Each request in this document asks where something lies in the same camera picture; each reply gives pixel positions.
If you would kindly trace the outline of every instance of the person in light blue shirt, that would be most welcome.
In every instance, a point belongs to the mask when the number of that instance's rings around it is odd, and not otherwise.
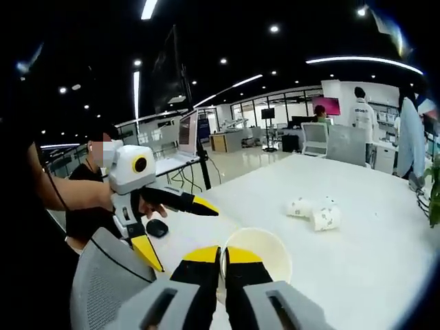
[[[399,89],[400,134],[397,175],[408,179],[413,172],[423,177],[425,171],[424,126],[417,112],[415,94],[409,87]]]

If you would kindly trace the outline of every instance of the hand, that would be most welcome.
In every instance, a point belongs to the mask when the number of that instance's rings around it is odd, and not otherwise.
[[[158,212],[161,217],[166,218],[167,214],[162,204],[148,203],[139,196],[139,212],[146,215],[147,219],[151,219],[151,216],[155,211]]]

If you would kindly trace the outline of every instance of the laptop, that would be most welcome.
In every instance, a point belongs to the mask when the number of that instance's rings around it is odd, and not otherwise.
[[[157,177],[200,160],[200,157],[197,156],[196,147],[198,119],[198,110],[194,110],[180,119],[177,152],[174,155],[156,161]]]

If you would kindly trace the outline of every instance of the person in white coat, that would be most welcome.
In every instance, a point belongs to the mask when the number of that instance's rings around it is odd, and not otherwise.
[[[374,130],[377,127],[376,112],[365,101],[365,91],[360,88],[355,88],[356,103],[351,109],[351,124],[365,130],[365,162],[371,163],[371,155],[373,153],[373,137]]]
[[[399,89],[400,135],[397,175],[408,179],[411,172],[421,178],[425,171],[424,126],[417,112],[415,95],[409,87]]]

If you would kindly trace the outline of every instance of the computer mouse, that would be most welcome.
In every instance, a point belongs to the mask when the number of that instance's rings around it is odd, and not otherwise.
[[[168,232],[168,226],[159,219],[151,219],[145,226],[147,234],[161,238]]]

